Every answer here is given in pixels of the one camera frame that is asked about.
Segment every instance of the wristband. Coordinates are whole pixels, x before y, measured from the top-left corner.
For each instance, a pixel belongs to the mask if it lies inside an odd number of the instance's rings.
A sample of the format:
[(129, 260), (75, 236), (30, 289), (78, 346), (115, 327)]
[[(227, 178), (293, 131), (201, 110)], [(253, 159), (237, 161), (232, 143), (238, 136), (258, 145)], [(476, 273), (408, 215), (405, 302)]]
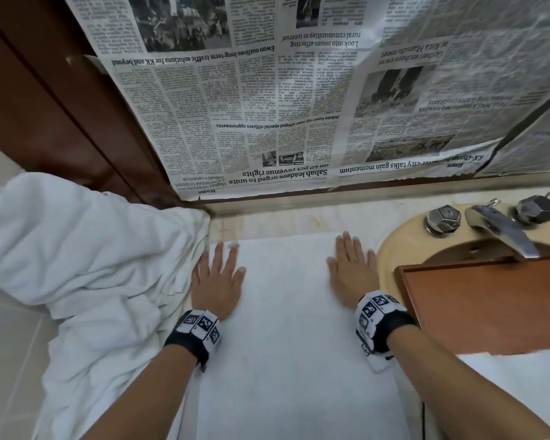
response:
[(393, 359), (387, 346), (391, 332), (403, 325), (415, 325), (405, 307), (381, 290), (369, 292), (359, 301), (355, 318), (361, 347), (375, 372), (387, 368)]
[(179, 318), (163, 347), (175, 344), (186, 348), (198, 359), (204, 372), (221, 341), (222, 331), (216, 315), (209, 310), (189, 310)]

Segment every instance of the hand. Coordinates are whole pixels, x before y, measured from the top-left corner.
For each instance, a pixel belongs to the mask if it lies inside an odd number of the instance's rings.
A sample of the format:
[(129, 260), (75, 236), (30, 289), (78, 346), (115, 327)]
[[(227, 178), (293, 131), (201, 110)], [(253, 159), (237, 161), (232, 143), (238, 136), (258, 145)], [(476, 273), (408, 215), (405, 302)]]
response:
[(369, 292), (379, 290), (375, 252), (362, 252), (361, 241), (351, 239), (348, 232), (336, 237), (336, 259), (326, 260), (330, 269), (330, 284), (341, 303), (356, 309), (358, 302)]
[(225, 320), (235, 310), (240, 299), (240, 289), (246, 269), (236, 270), (236, 255), (238, 244), (230, 249), (224, 270), (222, 270), (222, 250), (224, 243), (216, 245), (212, 270), (210, 270), (210, 255), (207, 251), (202, 255), (198, 265), (192, 272), (192, 307), (196, 310), (209, 310), (220, 321)]

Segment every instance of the brown tray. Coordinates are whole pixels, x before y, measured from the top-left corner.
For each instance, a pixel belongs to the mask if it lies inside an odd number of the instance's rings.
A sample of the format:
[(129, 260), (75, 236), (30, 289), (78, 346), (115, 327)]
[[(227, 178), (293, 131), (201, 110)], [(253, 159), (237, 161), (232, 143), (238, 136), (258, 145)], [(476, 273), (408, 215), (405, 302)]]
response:
[(408, 311), (455, 354), (550, 349), (550, 257), (395, 269)]

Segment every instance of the newspaper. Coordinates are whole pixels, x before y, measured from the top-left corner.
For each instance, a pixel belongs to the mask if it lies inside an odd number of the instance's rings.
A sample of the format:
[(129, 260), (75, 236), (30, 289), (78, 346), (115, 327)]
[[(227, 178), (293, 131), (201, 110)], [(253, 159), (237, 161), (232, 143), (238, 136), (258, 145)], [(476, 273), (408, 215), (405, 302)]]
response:
[(474, 173), (550, 96), (550, 0), (66, 0), (182, 199)]
[(550, 110), (503, 147), (479, 176), (550, 172)]

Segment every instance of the faucet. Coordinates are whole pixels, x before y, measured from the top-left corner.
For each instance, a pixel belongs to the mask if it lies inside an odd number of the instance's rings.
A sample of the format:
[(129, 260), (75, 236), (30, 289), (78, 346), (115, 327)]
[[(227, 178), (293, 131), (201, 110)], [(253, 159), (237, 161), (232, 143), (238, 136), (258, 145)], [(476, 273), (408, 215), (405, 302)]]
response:
[(520, 224), (494, 208), (499, 202), (499, 199), (493, 199), (487, 205), (467, 208), (464, 212), (466, 221), (471, 227), (485, 230), (512, 248), (516, 259), (538, 259), (540, 252)]

